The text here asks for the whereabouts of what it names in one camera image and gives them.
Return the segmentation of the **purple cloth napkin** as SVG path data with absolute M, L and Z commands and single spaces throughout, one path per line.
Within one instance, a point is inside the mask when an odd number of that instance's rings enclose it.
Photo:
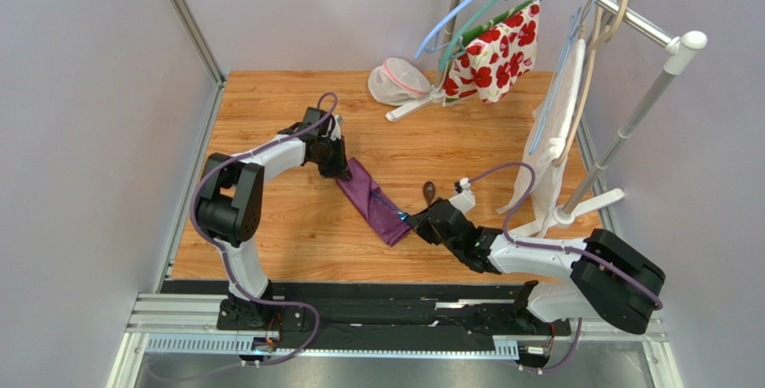
M 370 196 L 370 191 L 374 191 L 393 203 L 369 171 L 355 158 L 348 159 L 347 163 L 352 179 L 337 179 L 336 183 L 377 236 L 389 247 L 395 246 L 406 237 L 410 227 L 379 200 Z

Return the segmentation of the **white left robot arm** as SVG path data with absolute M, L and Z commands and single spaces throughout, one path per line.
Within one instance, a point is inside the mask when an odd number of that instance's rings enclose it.
M 218 249 L 233 303 L 255 312 L 273 303 L 254 242 L 266 184 L 307 163 L 323 178 L 351 179 L 341 125 L 339 115 L 309 107 L 301 121 L 266 144 L 207 158 L 189 214 L 198 234 Z

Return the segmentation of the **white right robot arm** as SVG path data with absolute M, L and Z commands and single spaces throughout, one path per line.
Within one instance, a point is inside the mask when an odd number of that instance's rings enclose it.
M 643 334 L 663 308 L 664 271 L 615 233 L 596 228 L 585 238 L 560 240 L 476 226 L 466 217 L 475 205 L 469 182 L 457 188 L 457 195 L 436 198 L 406 223 L 474 272 L 533 275 L 521 306 L 535 318 L 600 317 L 618 330 Z

